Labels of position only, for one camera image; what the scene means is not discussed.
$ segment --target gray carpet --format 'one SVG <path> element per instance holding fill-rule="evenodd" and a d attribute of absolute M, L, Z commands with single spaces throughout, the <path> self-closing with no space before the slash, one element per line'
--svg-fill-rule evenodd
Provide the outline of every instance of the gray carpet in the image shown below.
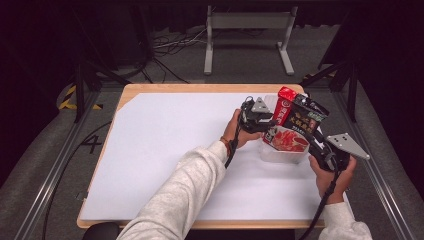
<path fill-rule="evenodd" d="M 215 39 L 214 65 L 211 76 L 203 75 L 205 45 L 198 43 L 175 55 L 158 57 L 178 76 L 193 83 L 299 83 L 302 77 L 317 71 L 317 65 L 333 38 L 337 27 L 294 29 L 288 53 L 295 70 L 294 76 L 284 72 L 279 53 L 275 47 L 281 33 L 267 30 L 257 37 L 239 32 L 223 32 Z M 150 62 L 146 68 L 155 83 L 161 83 L 164 72 Z M 148 83 L 139 74 L 130 79 Z M 169 72 L 165 83 L 180 83 Z M 336 95 L 326 88 L 323 80 L 306 90 L 312 98 L 331 112 L 322 124 L 325 134 L 350 131 Z M 102 110 L 90 110 L 83 128 L 77 136 L 80 143 L 91 131 L 112 120 L 116 104 L 122 92 L 116 84 L 105 84 L 96 103 Z M 408 226 L 416 239 L 424 239 L 424 204 L 406 176 L 396 157 L 389 139 L 379 123 L 365 92 L 359 85 L 356 116 L 357 126 L 373 156 L 381 174 L 398 203 Z M 37 196 L 44 179 L 56 160 L 75 118 L 74 110 L 61 110 L 43 132 L 34 140 L 8 181 L 0 190 L 0 239 L 13 239 L 19 230 L 31 204 Z M 109 126 L 95 133 L 104 142 Z M 82 201 L 76 196 L 85 193 L 99 157 L 101 146 L 90 153 L 91 146 L 80 146 L 71 159 L 55 194 L 47 224 L 46 239 L 81 239 L 84 230 L 76 225 Z M 368 224 L 374 239 L 398 239 L 392 221 L 376 191 L 372 177 L 365 164 L 358 164 L 356 175 L 347 193 L 357 220 Z M 31 239 L 41 239 L 44 215 L 37 221 Z M 317 239 L 320 229 L 314 230 L 309 239 Z M 302 230 L 296 230 L 297 238 Z"/>

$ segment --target white long-sleeve shirt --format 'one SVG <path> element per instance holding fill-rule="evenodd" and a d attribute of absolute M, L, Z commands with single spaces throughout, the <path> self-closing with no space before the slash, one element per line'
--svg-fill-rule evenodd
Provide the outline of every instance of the white long-sleeve shirt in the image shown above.
<path fill-rule="evenodd" d="M 118 236 L 128 239 L 184 239 L 213 189 L 225 175 L 227 149 L 221 141 L 187 152 L 174 173 Z M 327 205 L 320 240 L 372 239 L 346 203 Z"/>

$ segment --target left hand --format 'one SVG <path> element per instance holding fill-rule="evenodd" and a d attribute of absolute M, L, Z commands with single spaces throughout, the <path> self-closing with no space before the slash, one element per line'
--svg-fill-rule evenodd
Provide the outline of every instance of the left hand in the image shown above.
<path fill-rule="evenodd" d="M 237 121 L 238 121 L 238 117 L 240 115 L 241 110 L 240 109 L 236 109 L 234 111 L 233 117 L 231 118 L 231 120 L 228 122 L 227 127 L 225 128 L 224 134 L 222 135 L 227 141 L 231 141 L 234 139 L 234 135 L 236 133 L 236 129 L 237 129 Z M 256 140 L 258 138 L 261 137 L 261 133 L 247 133 L 245 132 L 243 129 L 240 130 L 239 133 L 239 142 L 237 145 L 237 148 L 241 148 L 243 147 L 247 141 L 250 140 Z"/>

